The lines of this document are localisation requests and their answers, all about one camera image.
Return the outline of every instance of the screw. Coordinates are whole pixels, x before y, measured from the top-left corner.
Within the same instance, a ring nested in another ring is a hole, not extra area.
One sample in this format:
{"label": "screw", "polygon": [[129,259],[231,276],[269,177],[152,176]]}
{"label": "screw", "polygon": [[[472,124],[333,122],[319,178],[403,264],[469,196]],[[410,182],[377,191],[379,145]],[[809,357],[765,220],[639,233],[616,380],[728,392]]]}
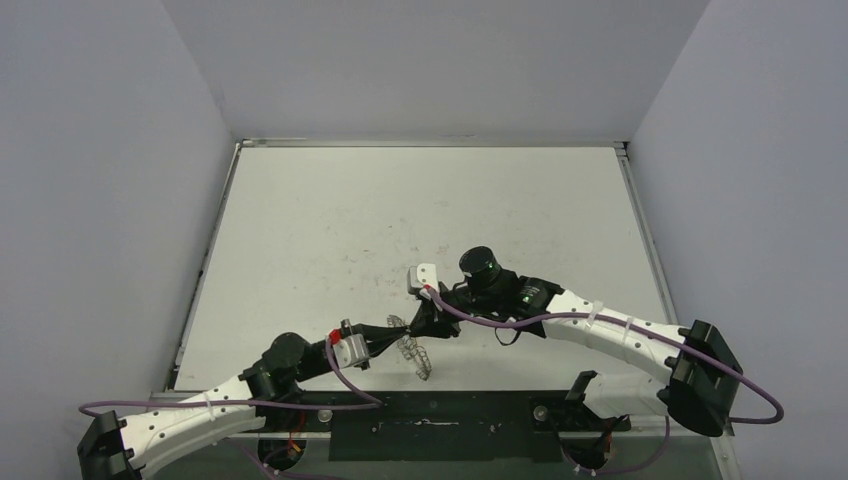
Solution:
{"label": "screw", "polygon": [[327,423],[330,419],[333,418],[332,410],[318,410],[318,421],[321,423]]}
{"label": "screw", "polygon": [[533,418],[540,422],[544,422],[548,419],[548,409],[544,405],[539,405],[538,407],[533,409]]}

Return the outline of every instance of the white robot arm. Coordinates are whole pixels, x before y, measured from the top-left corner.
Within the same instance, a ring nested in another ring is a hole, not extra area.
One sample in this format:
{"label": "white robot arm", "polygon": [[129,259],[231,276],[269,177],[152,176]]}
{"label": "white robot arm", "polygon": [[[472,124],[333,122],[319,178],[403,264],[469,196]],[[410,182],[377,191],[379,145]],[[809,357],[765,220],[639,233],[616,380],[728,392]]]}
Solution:
{"label": "white robot arm", "polygon": [[[341,328],[315,343],[284,333],[240,375],[182,402],[159,404],[159,410],[121,418],[114,411],[97,415],[81,407],[95,416],[77,449],[83,479],[148,478],[203,446],[267,427],[272,408],[375,408],[380,401],[362,392],[360,396],[372,403],[300,403],[304,392],[297,382],[330,371],[343,378],[340,368],[367,369],[370,359],[407,335],[455,337],[461,321],[578,343],[641,370],[632,375],[588,371],[576,379],[564,400],[585,406],[596,419],[667,415],[697,433],[722,434],[739,381],[747,379],[741,377],[738,362],[710,324],[696,321],[691,328],[680,328],[630,317],[546,280],[518,276],[502,268],[486,247],[466,252],[460,268],[465,282],[452,289],[439,282],[435,265],[410,268],[408,291],[421,303],[409,326],[343,321]],[[88,407],[106,405],[138,403],[99,402]],[[774,423],[780,417],[778,408],[775,417],[760,423]]]}

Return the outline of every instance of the wire spring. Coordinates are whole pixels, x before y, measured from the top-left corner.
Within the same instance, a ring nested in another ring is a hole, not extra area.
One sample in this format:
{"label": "wire spring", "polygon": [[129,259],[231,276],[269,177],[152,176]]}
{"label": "wire spring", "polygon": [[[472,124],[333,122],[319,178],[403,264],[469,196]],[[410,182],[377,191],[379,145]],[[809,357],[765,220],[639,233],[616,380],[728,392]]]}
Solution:
{"label": "wire spring", "polygon": [[[390,327],[408,326],[402,318],[396,315],[389,315],[386,322]],[[421,345],[418,345],[418,340],[410,337],[409,335],[404,335],[402,338],[398,339],[395,344],[397,345],[398,350],[400,350],[401,355],[403,355],[404,360],[415,364],[415,374],[418,375],[418,378],[421,380],[427,380],[430,378],[430,373],[433,371],[433,365],[430,363],[430,357],[427,355],[427,350]]]}

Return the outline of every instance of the white wall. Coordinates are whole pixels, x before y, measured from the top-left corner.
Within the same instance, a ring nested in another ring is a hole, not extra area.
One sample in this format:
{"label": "white wall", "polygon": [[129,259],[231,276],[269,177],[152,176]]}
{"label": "white wall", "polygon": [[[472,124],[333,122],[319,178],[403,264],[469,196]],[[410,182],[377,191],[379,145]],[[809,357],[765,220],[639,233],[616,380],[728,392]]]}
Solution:
{"label": "white wall", "polygon": [[737,427],[746,478],[848,471],[846,22],[843,0],[713,0],[630,146],[680,318],[786,406]]}
{"label": "white wall", "polygon": [[0,477],[160,389],[232,143],[157,0],[0,6]]}
{"label": "white wall", "polygon": [[631,138],[707,0],[163,0],[242,137]]}

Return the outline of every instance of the white tabletop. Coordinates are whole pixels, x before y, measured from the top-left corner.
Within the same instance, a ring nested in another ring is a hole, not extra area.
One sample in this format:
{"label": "white tabletop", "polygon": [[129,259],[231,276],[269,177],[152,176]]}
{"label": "white tabletop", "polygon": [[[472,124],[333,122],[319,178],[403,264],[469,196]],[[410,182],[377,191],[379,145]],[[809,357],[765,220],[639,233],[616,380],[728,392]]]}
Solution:
{"label": "white tabletop", "polygon": [[[520,275],[666,321],[612,148],[245,148],[176,388],[217,385],[284,332],[317,341],[344,318],[409,320],[407,268],[435,263],[451,285],[477,245]],[[394,347],[349,377],[366,390],[553,390],[583,370],[632,371],[530,334],[502,347],[469,324],[457,339],[420,343],[433,364],[426,382]],[[302,386],[344,389],[332,375]]]}

